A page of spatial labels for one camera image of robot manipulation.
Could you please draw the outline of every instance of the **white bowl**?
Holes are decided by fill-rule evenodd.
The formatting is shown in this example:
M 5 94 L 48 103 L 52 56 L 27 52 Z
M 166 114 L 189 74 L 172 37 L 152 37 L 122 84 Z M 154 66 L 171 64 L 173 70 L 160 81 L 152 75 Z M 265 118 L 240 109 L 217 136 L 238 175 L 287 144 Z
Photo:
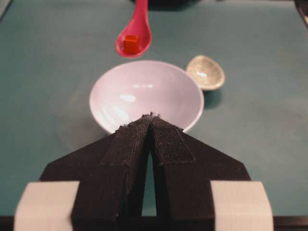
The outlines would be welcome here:
M 94 84 L 90 109 L 108 133 L 150 112 L 187 132 L 201 116 L 202 91 L 185 71 L 158 61 L 134 61 L 112 68 Z

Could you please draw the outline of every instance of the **green tabletop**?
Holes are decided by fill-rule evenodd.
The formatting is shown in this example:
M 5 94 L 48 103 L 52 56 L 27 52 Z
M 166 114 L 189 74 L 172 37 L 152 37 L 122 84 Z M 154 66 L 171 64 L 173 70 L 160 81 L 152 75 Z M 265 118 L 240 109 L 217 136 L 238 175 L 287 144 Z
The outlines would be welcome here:
M 129 0 L 14 0 L 0 22 L 0 216 L 46 164 L 106 134 L 89 109 L 102 73 L 129 62 L 115 40 Z M 308 215 L 308 30 L 292 1 L 201 0 L 151 9 L 139 58 L 186 68 L 216 60 L 225 85 L 205 93 L 189 134 L 242 161 L 274 215 Z M 144 215 L 155 215 L 149 165 Z

